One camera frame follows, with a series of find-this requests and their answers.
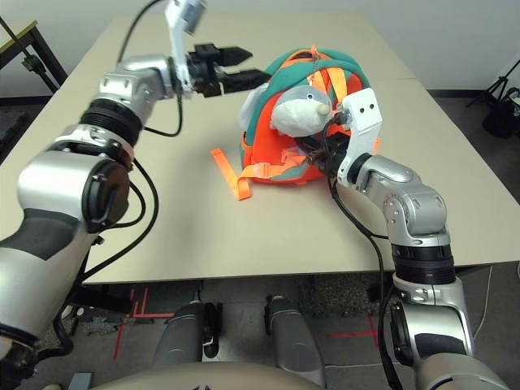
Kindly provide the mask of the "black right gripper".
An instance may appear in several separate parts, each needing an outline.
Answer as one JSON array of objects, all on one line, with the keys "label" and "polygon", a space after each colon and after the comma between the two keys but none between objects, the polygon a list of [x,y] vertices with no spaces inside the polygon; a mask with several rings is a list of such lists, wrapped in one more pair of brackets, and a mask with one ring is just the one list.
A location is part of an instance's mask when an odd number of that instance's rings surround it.
[{"label": "black right gripper", "polygon": [[328,136],[321,145],[316,140],[296,140],[297,146],[303,151],[310,151],[306,161],[317,165],[327,177],[337,176],[340,165],[345,159],[349,147],[350,136]]}]

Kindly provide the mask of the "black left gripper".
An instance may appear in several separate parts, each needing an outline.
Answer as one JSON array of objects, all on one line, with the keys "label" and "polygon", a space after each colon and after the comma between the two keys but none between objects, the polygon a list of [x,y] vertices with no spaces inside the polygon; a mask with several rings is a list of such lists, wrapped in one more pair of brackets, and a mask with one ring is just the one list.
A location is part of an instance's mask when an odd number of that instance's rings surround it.
[{"label": "black left gripper", "polygon": [[[222,65],[239,65],[252,57],[252,53],[239,46],[219,48],[214,43],[197,44],[187,55],[188,72],[193,90],[204,98],[223,94],[218,68]],[[271,78],[269,73],[248,69],[225,76],[225,92],[237,93],[256,89]]]}]

